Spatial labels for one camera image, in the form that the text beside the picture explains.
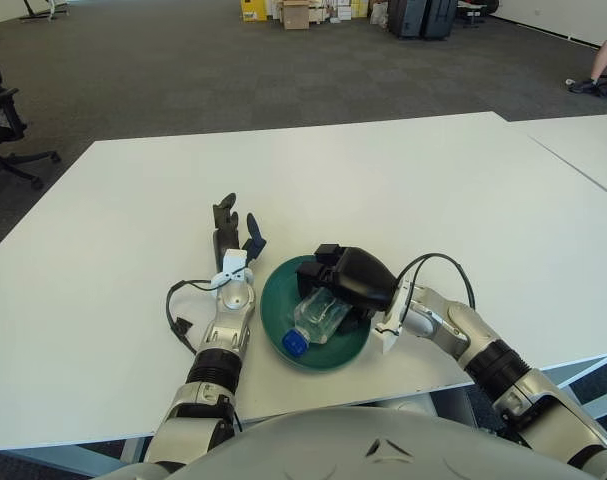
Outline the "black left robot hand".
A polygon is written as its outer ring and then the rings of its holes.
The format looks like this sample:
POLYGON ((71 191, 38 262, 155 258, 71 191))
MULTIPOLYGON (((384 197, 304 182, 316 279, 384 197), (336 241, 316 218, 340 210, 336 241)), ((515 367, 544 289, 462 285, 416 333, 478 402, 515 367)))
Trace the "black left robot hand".
POLYGON ((229 193, 218 204, 212 206, 214 218, 213 246, 217 271, 223 270, 224 255, 229 249, 245 250, 247 252, 246 263, 257 259, 267 244, 267 240, 261 234, 258 222, 252 213, 246 216, 246 226, 249 238, 240 246, 239 244, 239 216, 233 210, 237 196, 229 193))

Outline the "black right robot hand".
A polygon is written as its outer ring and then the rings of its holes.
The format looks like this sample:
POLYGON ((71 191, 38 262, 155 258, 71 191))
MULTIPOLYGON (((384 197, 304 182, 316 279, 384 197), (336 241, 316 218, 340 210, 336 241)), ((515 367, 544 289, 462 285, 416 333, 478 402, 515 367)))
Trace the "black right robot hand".
POLYGON ((397 285, 397 277, 374 255, 338 244, 321 244, 312 260, 297 267, 296 274, 301 298, 326 288, 351 306, 338 326, 340 335, 367 329, 375 313, 391 306, 397 285))

